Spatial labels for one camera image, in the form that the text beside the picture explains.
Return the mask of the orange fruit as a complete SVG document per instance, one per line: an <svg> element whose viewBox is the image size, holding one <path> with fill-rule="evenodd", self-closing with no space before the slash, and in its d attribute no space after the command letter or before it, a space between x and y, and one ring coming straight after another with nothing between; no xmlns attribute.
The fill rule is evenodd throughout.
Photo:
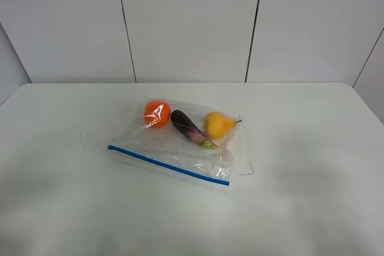
<svg viewBox="0 0 384 256"><path fill-rule="evenodd" d="M171 108L165 101L153 100L147 103L143 120L146 128L161 128L168 124Z"/></svg>

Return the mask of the clear zip bag blue seal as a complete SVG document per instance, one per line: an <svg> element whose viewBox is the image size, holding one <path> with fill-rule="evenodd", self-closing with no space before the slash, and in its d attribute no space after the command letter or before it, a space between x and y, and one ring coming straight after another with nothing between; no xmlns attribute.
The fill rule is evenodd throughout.
<svg viewBox="0 0 384 256"><path fill-rule="evenodd" d="M205 117L210 112L218 112L236 120L242 119L243 122L240 116L232 116L207 106L146 97L139 103L131 125L107 145L107 150L199 180L229 186L233 165L229 142L242 122L220 140L209 138L218 146L218 150L204 149L178 132L170 119L164 127L146 128L143 114L147 103L153 100L165 101L171 112L184 112L205 135Z"/></svg>

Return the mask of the purple eggplant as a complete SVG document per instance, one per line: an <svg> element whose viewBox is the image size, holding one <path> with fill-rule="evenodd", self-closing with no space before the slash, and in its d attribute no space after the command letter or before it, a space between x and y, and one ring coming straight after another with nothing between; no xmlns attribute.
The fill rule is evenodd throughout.
<svg viewBox="0 0 384 256"><path fill-rule="evenodd" d="M218 146L201 132L184 112L174 110L171 112L170 120L175 129L190 142L204 149L218 150Z"/></svg>

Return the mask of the yellow pear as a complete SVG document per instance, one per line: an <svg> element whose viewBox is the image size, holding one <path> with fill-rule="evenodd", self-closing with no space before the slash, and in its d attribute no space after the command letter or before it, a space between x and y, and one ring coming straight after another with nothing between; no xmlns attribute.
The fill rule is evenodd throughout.
<svg viewBox="0 0 384 256"><path fill-rule="evenodd" d="M240 122L242 119L236 120L218 112L210 112L205 117L205 132L209 138L220 140L234 130Z"/></svg>

